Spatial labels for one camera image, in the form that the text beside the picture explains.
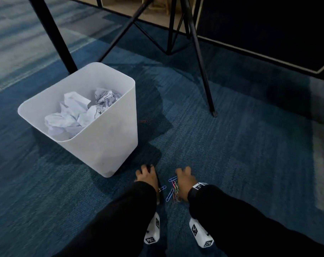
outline white trash bin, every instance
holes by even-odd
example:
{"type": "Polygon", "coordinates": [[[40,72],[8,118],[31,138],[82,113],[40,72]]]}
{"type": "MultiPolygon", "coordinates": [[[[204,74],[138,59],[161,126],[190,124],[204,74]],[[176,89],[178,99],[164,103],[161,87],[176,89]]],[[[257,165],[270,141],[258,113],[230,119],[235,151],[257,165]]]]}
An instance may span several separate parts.
{"type": "Polygon", "coordinates": [[[104,177],[111,177],[138,145],[135,81],[102,63],[88,64],[26,100],[18,114],[104,177]],[[44,117],[60,112],[65,93],[76,91],[94,101],[97,87],[122,97],[73,138],[48,135],[44,117]]]}

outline floor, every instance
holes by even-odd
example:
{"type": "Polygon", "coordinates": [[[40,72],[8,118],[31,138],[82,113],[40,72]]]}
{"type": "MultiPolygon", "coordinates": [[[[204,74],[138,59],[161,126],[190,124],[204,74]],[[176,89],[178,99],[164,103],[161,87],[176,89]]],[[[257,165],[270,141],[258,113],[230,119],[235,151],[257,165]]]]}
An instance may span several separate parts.
{"type": "MultiPolygon", "coordinates": [[[[96,61],[127,20],[69,0],[46,2],[78,68],[96,61]]],[[[165,30],[141,25],[166,43],[165,30]]],[[[176,45],[187,42],[180,36],[176,45]]],[[[105,58],[135,79],[137,117],[148,120],[138,125],[136,150],[106,179],[17,114],[68,73],[27,1],[0,0],[0,256],[56,253],[142,163],[156,166],[161,183],[191,165],[198,180],[324,244],[324,81],[200,46],[217,118],[191,47],[165,56],[132,28],[105,58]]],[[[164,202],[158,213],[160,241],[141,256],[224,256],[196,245],[186,204],[164,202]]]]}

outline carpet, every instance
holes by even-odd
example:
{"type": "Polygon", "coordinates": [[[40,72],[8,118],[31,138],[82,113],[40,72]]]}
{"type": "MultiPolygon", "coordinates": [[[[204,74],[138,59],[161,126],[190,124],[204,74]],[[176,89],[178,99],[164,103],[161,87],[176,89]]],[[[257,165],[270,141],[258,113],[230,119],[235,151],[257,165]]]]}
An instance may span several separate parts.
{"type": "MultiPolygon", "coordinates": [[[[105,18],[115,25],[127,20],[105,18]]],[[[141,25],[166,44],[166,30],[141,25]]],[[[74,51],[78,68],[95,61],[116,33],[74,51]]],[[[176,46],[187,42],[179,36],[176,46]]],[[[138,147],[111,178],[17,114],[23,101],[68,75],[60,60],[0,91],[0,256],[58,252],[133,182],[142,163],[154,164],[167,186],[176,168],[190,165],[199,181],[324,244],[324,81],[212,44],[200,47],[217,118],[193,47],[166,56],[132,27],[105,58],[134,78],[137,117],[148,121],[138,124],[138,147]]],[[[187,204],[162,200],[158,213],[160,241],[144,245],[141,256],[224,256],[215,246],[197,246],[187,204]]]]}

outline paper clip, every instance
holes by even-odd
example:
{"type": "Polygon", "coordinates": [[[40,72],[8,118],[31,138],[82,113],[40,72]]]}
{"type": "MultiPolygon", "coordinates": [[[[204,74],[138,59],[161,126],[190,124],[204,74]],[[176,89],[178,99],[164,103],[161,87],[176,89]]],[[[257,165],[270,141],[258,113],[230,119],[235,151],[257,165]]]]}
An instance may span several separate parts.
{"type": "Polygon", "coordinates": [[[174,180],[177,180],[177,176],[170,178],[168,181],[169,181],[169,182],[172,182],[172,181],[174,181],[174,180]]]}
{"type": "Polygon", "coordinates": [[[166,188],[167,188],[167,186],[163,186],[163,187],[159,188],[159,190],[161,192],[162,190],[165,190],[166,188]]]}
{"type": "Polygon", "coordinates": [[[173,193],[174,193],[174,189],[172,188],[172,190],[170,190],[167,198],[165,199],[166,202],[168,202],[170,200],[170,198],[173,196],[173,193]]]}

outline crumpled paper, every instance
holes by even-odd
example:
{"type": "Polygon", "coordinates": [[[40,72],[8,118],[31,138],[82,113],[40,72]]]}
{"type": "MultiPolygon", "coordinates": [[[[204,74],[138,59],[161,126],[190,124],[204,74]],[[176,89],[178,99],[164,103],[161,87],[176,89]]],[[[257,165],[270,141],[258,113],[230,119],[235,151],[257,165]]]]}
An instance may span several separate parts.
{"type": "Polygon", "coordinates": [[[95,92],[96,105],[88,108],[91,100],[74,91],[64,94],[64,101],[60,103],[61,112],[49,114],[44,118],[44,123],[48,127],[48,134],[56,136],[67,132],[70,134],[70,138],[73,138],[120,97],[112,90],[97,88],[95,92]]]}

